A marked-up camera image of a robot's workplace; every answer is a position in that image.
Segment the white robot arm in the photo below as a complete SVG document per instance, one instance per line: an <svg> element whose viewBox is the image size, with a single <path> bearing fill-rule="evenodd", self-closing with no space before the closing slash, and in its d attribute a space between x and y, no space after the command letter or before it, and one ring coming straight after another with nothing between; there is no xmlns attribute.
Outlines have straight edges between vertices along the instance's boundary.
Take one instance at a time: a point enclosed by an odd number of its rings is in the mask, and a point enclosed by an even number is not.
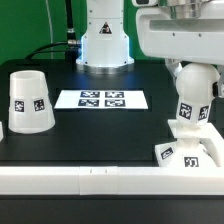
<svg viewBox="0 0 224 224"><path fill-rule="evenodd" d="M176 76L181 63L214 64L221 77L214 94L224 98L224 0L131 0L144 55L163 58ZM133 64L124 32L124 0L86 0L87 30L80 70L114 74Z"/></svg>

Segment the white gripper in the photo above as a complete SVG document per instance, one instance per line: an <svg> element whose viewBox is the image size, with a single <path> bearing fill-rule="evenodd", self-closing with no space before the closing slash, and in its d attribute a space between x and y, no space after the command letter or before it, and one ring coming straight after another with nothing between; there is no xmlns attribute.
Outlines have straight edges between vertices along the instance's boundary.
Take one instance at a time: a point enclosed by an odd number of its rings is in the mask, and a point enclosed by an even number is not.
<svg viewBox="0 0 224 224"><path fill-rule="evenodd" d="M194 19L171 19L159 7L140 8L136 26L143 53L167 58L173 79L182 70L181 61L218 65L220 77L213 84L213 96L224 98L224 6L203 6L201 16Z"/></svg>

